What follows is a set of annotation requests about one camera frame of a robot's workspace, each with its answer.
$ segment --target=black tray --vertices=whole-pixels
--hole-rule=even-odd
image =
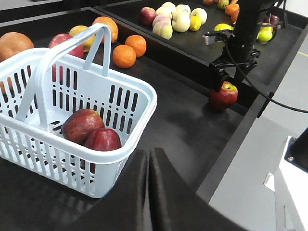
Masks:
[[[110,14],[113,17],[129,23],[130,25],[138,28],[140,31],[148,33],[149,35],[159,38],[159,36],[152,33],[151,26],[143,26],[139,22],[139,11],[144,6],[153,7],[157,9],[165,1],[158,0],[141,0],[141,1],[123,1],[121,4],[107,4],[104,6],[96,7],[104,13]],[[209,46],[204,44],[202,35],[206,32],[212,32],[215,25],[218,23],[231,24],[231,18],[227,16],[224,11],[216,8],[216,4],[205,6],[202,1],[173,1],[175,5],[177,4],[187,4],[190,6],[191,10],[195,8],[203,8],[207,12],[207,21],[201,28],[196,31],[187,31],[185,33],[174,32],[170,40],[160,38],[166,46],[173,47],[174,50],[178,50],[184,55],[189,56],[191,59],[196,60],[204,65],[208,65],[210,62],[214,61],[217,57],[221,55],[223,43],[215,43]],[[269,13],[278,15],[281,19],[283,17],[282,9],[273,7],[270,9]],[[282,72],[281,68],[288,66],[293,57],[295,56],[299,45],[303,41],[303,38],[307,34],[307,24],[308,19],[306,17],[300,16],[298,14],[287,11],[288,24],[286,28],[279,29],[274,40],[268,44],[256,43],[255,48],[261,51],[261,56],[256,59],[258,65],[253,69],[249,77],[250,79],[264,91],[275,91],[278,84],[282,80],[286,69]],[[160,59],[160,63],[168,63],[168,58]],[[175,66],[176,71],[180,71],[178,66]],[[208,79],[209,73],[207,70],[199,69],[202,71],[198,77],[191,78],[194,81],[202,84],[203,86],[209,86],[210,83]],[[238,86],[239,88],[244,88],[245,97],[251,97],[247,99],[247,102],[240,99],[240,103],[249,107],[249,105],[256,98],[256,94],[252,89],[246,89],[245,86]]]

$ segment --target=yellow line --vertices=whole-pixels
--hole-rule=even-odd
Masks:
[[[305,54],[305,53],[303,53],[303,52],[298,51],[297,53],[302,54],[302,55],[308,57],[308,54]]]

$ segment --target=black cable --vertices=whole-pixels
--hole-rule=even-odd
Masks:
[[[227,41],[224,39],[223,40],[224,43],[225,43],[225,49],[226,49],[226,52],[229,56],[229,58],[231,59],[232,63],[235,65],[235,67],[238,69],[238,71],[243,75],[244,79],[251,85],[252,88],[254,88],[258,94],[260,94],[261,96],[263,96],[264,98],[266,98],[267,100],[271,101],[272,103],[275,103],[281,107],[284,107],[284,108],[287,108],[287,109],[290,109],[290,110],[293,110],[293,111],[297,111],[297,112],[302,112],[302,113],[308,113],[307,110],[303,110],[303,109],[299,109],[299,108],[295,108],[295,107],[291,107],[291,106],[288,106],[288,105],[285,105],[283,103],[280,103],[276,100],[273,100],[272,98],[270,98],[268,95],[264,94],[263,92],[261,92],[251,81],[250,79],[244,74],[244,72],[241,70],[241,68],[238,66],[238,64],[235,62],[235,60],[233,59],[233,57],[231,56],[230,54],[230,51],[229,51],[229,47],[228,47],[228,44],[227,44]]]

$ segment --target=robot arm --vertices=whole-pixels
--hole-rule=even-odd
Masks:
[[[222,37],[218,40],[223,39],[227,42],[230,55],[245,74],[248,74],[257,65],[255,58],[259,57],[260,51],[254,49],[254,43],[266,12],[275,3],[280,4],[281,1],[283,0],[238,0],[241,10],[232,34],[227,38],[225,32],[218,33],[218,37]],[[217,40],[217,35],[208,34],[204,37],[205,41],[208,42]],[[222,55],[209,66],[214,78],[213,88],[216,91],[219,91],[223,81],[229,77],[225,68],[232,66],[234,66],[234,63],[227,54],[226,47],[224,47]],[[235,81],[241,82],[243,78],[242,74],[236,71]]]

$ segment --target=basket handle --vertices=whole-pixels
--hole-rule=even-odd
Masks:
[[[23,98],[21,100],[16,119],[24,122],[27,112],[31,106],[34,95],[36,94],[38,103],[38,114],[40,118],[40,128],[50,131],[47,121],[47,111],[44,105],[44,92],[42,91],[42,82],[47,73],[47,70],[61,57],[69,53],[71,50],[82,44],[84,41],[95,35],[95,40],[87,55],[87,58],[82,66],[83,69],[88,70],[93,62],[95,54],[100,46],[101,40],[105,36],[104,54],[103,54],[103,76],[108,76],[110,65],[110,50],[111,50],[111,32],[107,25],[102,23],[95,23],[88,27],[83,32],[75,35],[67,41],[49,49],[41,58],[38,66],[33,71],[32,77],[29,78]]]

